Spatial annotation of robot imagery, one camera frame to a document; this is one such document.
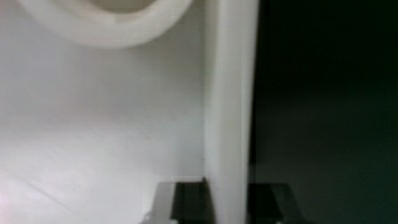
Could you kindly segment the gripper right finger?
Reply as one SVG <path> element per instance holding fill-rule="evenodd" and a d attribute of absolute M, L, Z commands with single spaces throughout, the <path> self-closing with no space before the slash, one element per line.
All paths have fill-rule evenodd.
<path fill-rule="evenodd" d="M 315 224 L 303 214 L 288 184 L 249 184 L 247 224 Z"/>

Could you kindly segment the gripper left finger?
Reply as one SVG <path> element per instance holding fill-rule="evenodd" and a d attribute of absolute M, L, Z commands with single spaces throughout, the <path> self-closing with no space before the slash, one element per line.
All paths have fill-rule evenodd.
<path fill-rule="evenodd" d="M 214 224 L 214 201 L 207 178 L 162 182 L 144 224 Z"/>

